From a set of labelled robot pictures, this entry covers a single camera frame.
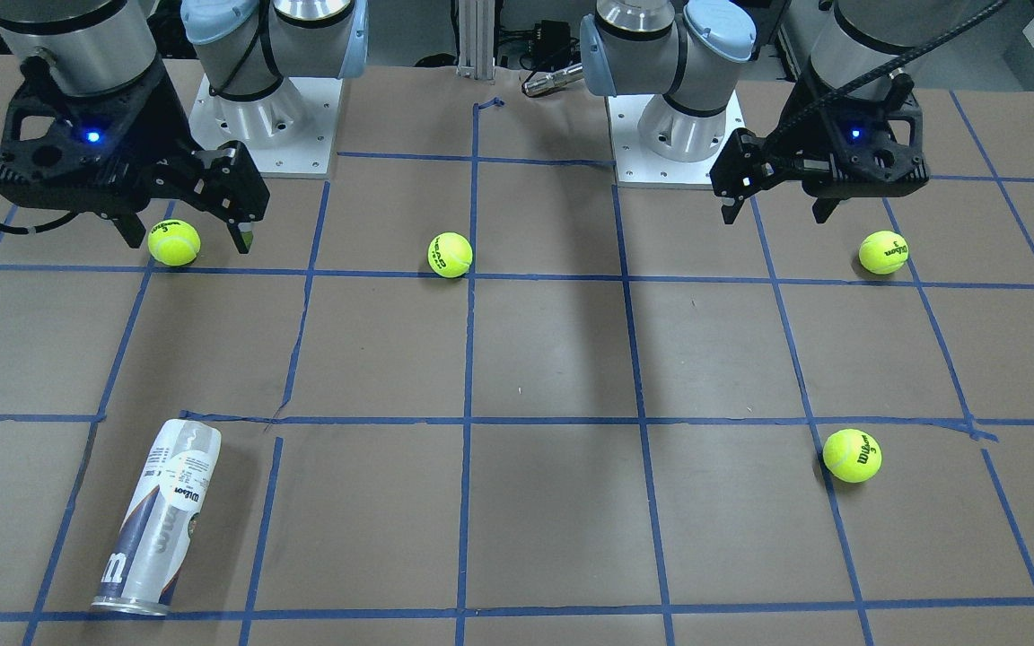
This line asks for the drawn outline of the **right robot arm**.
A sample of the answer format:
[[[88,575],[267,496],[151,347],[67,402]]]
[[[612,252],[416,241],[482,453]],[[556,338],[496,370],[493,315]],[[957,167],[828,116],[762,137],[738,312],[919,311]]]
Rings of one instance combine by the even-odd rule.
[[[0,1],[0,36],[23,82],[5,110],[0,196],[110,221],[135,249],[140,214],[179,199],[223,222],[250,252],[269,188],[255,152],[316,134],[295,79],[361,76],[365,1],[184,1],[184,34],[206,76],[219,136],[202,143],[139,1]]]

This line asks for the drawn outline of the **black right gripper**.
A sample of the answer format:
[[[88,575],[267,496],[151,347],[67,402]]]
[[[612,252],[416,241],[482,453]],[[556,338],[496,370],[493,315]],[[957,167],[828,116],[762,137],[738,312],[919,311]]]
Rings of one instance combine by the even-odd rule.
[[[0,143],[1,196],[111,216],[131,249],[146,238],[139,212],[152,199],[180,199],[229,223],[235,249],[250,253],[269,189],[245,144],[197,144],[161,60],[93,97],[63,91],[42,58],[20,68]]]

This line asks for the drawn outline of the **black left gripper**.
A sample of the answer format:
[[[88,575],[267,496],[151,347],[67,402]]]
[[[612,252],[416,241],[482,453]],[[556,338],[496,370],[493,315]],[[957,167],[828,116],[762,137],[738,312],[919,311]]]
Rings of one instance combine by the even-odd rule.
[[[734,225],[744,199],[785,181],[797,181],[815,197],[816,224],[826,223],[842,199],[907,196],[924,187],[923,111],[914,79],[899,71],[881,81],[882,98],[845,95],[807,113],[833,86],[805,70],[771,135],[739,127],[727,136],[710,171],[723,223]]]

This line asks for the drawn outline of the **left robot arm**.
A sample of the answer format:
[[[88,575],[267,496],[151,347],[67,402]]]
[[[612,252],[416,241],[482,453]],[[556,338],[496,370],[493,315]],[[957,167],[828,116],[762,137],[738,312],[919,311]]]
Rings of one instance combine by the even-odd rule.
[[[731,223],[786,181],[825,223],[846,199],[911,195],[930,180],[912,62],[971,29],[961,1],[837,1],[776,130],[726,126],[758,26],[731,1],[599,1],[580,26],[588,90],[647,95],[637,132],[662,158],[701,162]]]

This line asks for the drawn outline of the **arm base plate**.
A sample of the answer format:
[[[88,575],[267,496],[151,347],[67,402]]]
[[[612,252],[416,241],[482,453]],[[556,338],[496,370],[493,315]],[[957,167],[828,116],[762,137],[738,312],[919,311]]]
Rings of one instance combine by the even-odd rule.
[[[710,173],[729,135],[744,127],[738,94],[713,116],[692,116],[661,95],[608,97],[609,135],[622,188],[713,188]]]
[[[189,115],[190,133],[205,150],[245,144],[268,179],[328,179],[344,89],[341,79],[294,76],[269,97],[235,102],[214,97],[204,76]]]

